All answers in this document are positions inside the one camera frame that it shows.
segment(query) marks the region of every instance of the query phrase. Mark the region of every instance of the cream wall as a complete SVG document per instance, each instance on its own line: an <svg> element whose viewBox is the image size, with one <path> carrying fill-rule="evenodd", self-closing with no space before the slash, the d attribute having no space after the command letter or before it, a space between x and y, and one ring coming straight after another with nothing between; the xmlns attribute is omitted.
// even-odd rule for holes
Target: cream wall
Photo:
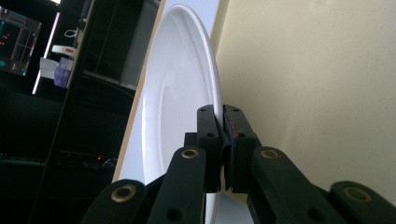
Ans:
<svg viewBox="0 0 396 224"><path fill-rule="evenodd" d="M217 61L264 145L396 204L396 1L232 0Z"/></svg>

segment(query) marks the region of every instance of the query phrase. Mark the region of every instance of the beige wall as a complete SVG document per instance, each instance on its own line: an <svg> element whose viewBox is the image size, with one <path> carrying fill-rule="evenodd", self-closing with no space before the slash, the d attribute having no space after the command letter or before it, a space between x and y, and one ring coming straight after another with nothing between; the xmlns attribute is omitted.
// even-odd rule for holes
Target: beige wall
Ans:
<svg viewBox="0 0 396 224"><path fill-rule="evenodd" d="M396 1L232 0L217 61L264 145L396 204Z"/></svg>

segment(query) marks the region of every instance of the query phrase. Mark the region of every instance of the purple object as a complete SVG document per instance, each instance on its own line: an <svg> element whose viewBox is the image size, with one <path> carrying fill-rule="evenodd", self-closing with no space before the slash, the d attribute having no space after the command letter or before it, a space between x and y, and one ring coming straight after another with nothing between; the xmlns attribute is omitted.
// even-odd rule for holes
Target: purple object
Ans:
<svg viewBox="0 0 396 224"><path fill-rule="evenodd" d="M73 67L73 61L66 58L61 58L58 67L54 71L54 84L57 87L66 88L67 82L70 78L70 73Z"/></svg>

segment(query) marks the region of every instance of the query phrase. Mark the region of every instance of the dark background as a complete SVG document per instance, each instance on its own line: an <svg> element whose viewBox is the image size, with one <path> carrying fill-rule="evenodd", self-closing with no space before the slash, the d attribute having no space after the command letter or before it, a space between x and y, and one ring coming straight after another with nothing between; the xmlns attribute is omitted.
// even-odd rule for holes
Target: dark background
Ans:
<svg viewBox="0 0 396 224"><path fill-rule="evenodd" d="M143 0L97 1L70 88L41 78L32 94L56 13L61 17L51 45L73 46L64 32L77 28L84 3L0 0L1 7L42 22L26 76L0 71L1 223L79 223L111 183L134 91L83 71L120 78ZM96 57L100 51L106 56Z"/></svg>

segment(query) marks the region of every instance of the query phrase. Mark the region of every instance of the metal screw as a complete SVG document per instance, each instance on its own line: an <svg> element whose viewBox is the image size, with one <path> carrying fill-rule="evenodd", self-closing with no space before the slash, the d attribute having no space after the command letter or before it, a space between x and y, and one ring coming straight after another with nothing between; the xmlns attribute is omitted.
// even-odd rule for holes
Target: metal screw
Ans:
<svg viewBox="0 0 396 224"><path fill-rule="evenodd" d="M344 193L349 199L358 203L369 203L373 200L369 193L355 187L344 188Z"/></svg>
<svg viewBox="0 0 396 224"><path fill-rule="evenodd" d="M279 154L277 154L277 152L268 149L262 151L262 156L270 160L279 158Z"/></svg>
<svg viewBox="0 0 396 224"><path fill-rule="evenodd" d="M186 159L193 159L199 155L198 151L195 149L186 149L181 152L181 156Z"/></svg>
<svg viewBox="0 0 396 224"><path fill-rule="evenodd" d="M113 193L111 193L111 199L116 203L125 203L131 200L135 194L136 194L136 187L127 184L113 190Z"/></svg>

